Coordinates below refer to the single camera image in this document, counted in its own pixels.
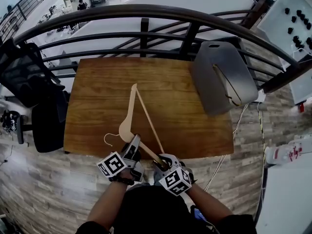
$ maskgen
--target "chair backrest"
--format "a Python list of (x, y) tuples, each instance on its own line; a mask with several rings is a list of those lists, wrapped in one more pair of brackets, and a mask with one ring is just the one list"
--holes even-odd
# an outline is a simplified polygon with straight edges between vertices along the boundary
[(59, 80), (44, 65), (38, 47), (28, 43), (18, 48), (12, 39), (0, 47), (0, 83), (26, 107), (60, 90)]

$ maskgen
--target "marker cube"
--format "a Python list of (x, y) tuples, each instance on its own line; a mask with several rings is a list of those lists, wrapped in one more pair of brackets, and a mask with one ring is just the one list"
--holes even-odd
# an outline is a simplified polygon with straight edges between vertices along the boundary
[(104, 160), (97, 163), (97, 166), (107, 178), (117, 175), (128, 167), (117, 152), (111, 153)]
[(179, 196), (192, 187), (188, 173), (181, 167), (167, 174), (159, 182), (167, 191), (175, 196)]

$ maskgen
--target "person in background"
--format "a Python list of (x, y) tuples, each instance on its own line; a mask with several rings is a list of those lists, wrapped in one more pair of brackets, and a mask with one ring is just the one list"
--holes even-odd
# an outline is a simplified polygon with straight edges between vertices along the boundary
[(77, 10), (85, 10), (87, 6), (88, 4), (86, 2), (83, 2), (83, 0), (79, 0)]

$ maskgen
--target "black office chair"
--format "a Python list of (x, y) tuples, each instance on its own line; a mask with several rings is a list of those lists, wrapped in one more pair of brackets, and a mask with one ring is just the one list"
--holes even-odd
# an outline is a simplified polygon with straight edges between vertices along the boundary
[(44, 65), (34, 43), (23, 43), (18, 48), (9, 39), (0, 47), (0, 83), (24, 106), (34, 106), (32, 125), (24, 125), (22, 117), (18, 118), (19, 143), (24, 143), (23, 132), (32, 130), (38, 152), (62, 148), (69, 95)]

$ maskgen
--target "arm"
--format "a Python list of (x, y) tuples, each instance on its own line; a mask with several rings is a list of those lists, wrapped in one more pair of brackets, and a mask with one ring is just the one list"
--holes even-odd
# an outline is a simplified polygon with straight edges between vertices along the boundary
[[(121, 177), (130, 178), (130, 172), (122, 171)], [(102, 194), (89, 213), (87, 221), (93, 221), (109, 230), (119, 212), (127, 185), (120, 182), (112, 182)]]
[(233, 215), (230, 209), (196, 184), (193, 184), (186, 193), (204, 217), (214, 225), (225, 217)]

